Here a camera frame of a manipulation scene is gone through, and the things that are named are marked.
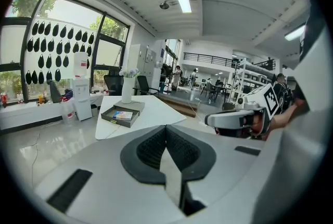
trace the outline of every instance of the floor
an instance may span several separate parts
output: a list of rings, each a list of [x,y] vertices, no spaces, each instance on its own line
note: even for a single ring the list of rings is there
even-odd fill
[[[178,125],[215,134],[212,127],[206,126],[203,121],[206,114],[221,111],[222,98],[219,96],[216,103],[200,96],[199,90],[189,91],[183,88],[173,92],[182,99],[198,101],[197,117],[187,117]],[[1,137],[1,146],[5,148],[9,160],[16,166],[24,181],[34,188],[44,176],[78,153],[83,148],[96,142],[95,129],[97,117],[79,122],[73,121],[70,125],[63,121],[49,123],[44,126],[26,129]],[[181,191],[181,173],[173,162],[168,151],[162,156],[160,170],[166,175],[166,192],[171,200],[178,205]]]

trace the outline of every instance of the trash can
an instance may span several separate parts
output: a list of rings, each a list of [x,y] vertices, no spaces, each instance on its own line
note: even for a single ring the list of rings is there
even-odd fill
[[[91,105],[90,107],[92,109],[92,115],[93,115],[93,117],[96,117],[98,115],[97,105]]]

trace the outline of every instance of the metal shelving rack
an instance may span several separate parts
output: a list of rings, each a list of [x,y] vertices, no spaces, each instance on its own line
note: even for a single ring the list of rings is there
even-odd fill
[[[234,77],[232,88],[230,90],[228,103],[230,102],[232,93],[238,93],[236,101],[238,101],[238,99],[242,96],[244,82],[249,82],[249,83],[253,83],[253,84],[257,84],[257,85],[261,85],[261,86],[264,86],[267,84],[267,83],[262,83],[261,81],[256,81],[253,79],[245,78],[245,72],[254,72],[254,73],[258,74],[257,76],[267,77],[268,80],[273,78],[273,75],[274,75],[273,72],[271,72],[265,68],[262,68],[262,67],[259,67],[259,66],[256,66],[256,65],[253,65],[253,64],[247,62],[246,58],[245,58],[243,61],[241,61],[239,64],[237,64],[235,66],[235,77]],[[235,85],[236,79],[238,79],[240,81],[240,86],[239,86],[238,90],[234,90],[234,85]]]

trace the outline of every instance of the white table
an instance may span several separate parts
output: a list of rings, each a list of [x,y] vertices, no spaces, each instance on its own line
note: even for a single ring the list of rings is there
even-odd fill
[[[102,119],[101,113],[120,100],[121,96],[104,96],[96,126],[95,138],[97,140],[108,139],[157,125],[171,125],[186,119],[184,115],[178,113],[153,95],[132,96],[132,101],[144,102],[145,108],[130,128]]]

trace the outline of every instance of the book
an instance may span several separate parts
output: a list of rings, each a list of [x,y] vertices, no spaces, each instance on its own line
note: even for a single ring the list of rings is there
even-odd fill
[[[133,114],[132,112],[116,111],[114,112],[112,117],[119,120],[131,120],[132,114]]]

